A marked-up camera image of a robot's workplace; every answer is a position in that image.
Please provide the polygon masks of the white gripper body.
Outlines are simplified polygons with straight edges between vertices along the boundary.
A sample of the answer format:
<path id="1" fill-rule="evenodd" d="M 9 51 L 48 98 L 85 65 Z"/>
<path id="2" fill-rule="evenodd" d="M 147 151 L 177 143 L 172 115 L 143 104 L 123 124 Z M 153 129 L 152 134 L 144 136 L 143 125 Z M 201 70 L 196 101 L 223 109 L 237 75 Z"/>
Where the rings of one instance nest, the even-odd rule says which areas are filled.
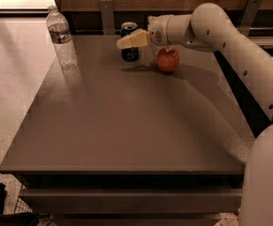
<path id="1" fill-rule="evenodd" d="M 171 40 L 169 37 L 169 22 L 172 17 L 172 14 L 148 17 L 148 32 L 154 45 L 171 45 Z"/>

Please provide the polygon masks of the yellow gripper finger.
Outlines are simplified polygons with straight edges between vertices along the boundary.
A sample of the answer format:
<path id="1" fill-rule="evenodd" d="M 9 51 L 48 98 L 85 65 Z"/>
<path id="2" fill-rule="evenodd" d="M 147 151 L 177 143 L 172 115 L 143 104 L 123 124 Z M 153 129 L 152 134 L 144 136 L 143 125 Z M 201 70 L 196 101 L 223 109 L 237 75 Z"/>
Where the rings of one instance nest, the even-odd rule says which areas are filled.
<path id="1" fill-rule="evenodd" d="M 137 29 L 117 40 L 117 47 L 121 50 L 144 47 L 151 43 L 151 35 L 144 29 Z"/>

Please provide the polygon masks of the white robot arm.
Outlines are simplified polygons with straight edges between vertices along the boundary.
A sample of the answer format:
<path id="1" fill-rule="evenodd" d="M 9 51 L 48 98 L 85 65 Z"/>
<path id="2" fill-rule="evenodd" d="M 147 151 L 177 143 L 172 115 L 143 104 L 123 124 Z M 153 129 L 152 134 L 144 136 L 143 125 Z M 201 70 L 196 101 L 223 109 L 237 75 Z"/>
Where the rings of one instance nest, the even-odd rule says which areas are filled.
<path id="1" fill-rule="evenodd" d="M 273 226 L 273 56 L 240 33 L 226 12 L 213 3 L 201 4 L 187 15 L 151 16 L 146 30 L 119 39 L 117 46 L 128 49 L 151 43 L 219 51 L 272 121 L 250 148 L 240 226 Z"/>

